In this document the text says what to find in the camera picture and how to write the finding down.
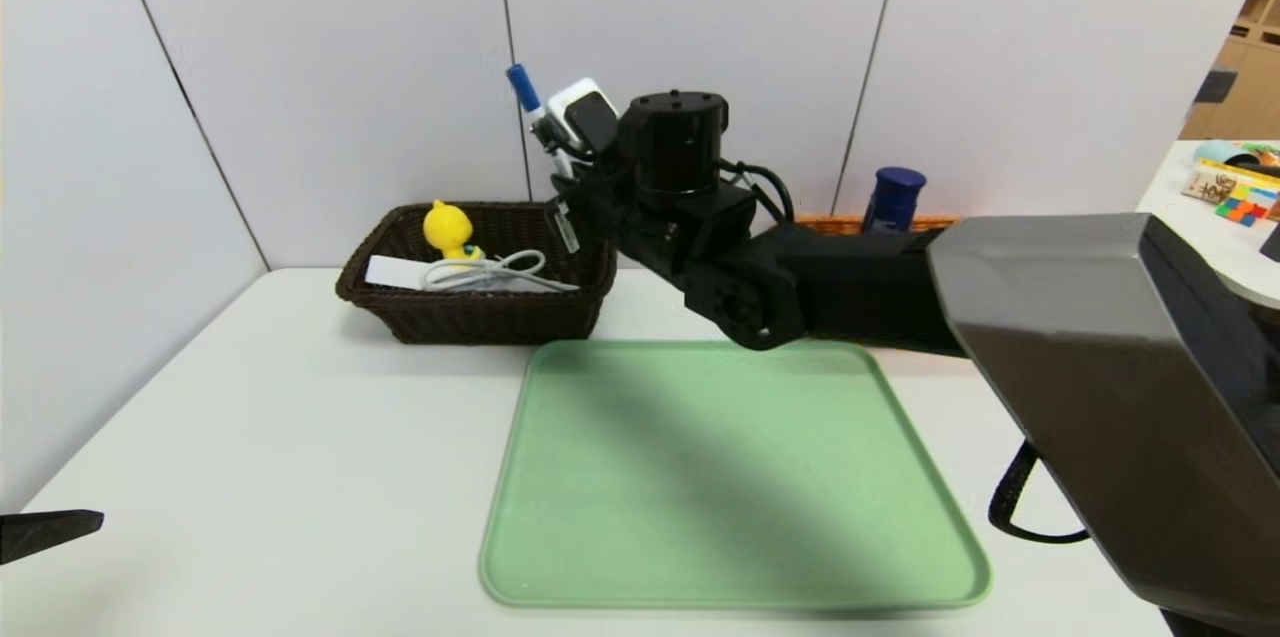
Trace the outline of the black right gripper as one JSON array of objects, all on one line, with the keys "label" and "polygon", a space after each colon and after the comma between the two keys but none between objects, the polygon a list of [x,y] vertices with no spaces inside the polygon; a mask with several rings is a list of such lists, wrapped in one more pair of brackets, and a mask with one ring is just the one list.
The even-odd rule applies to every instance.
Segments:
[{"label": "black right gripper", "polygon": [[568,255],[614,249],[614,203],[602,194],[559,194],[543,205],[550,232]]}]

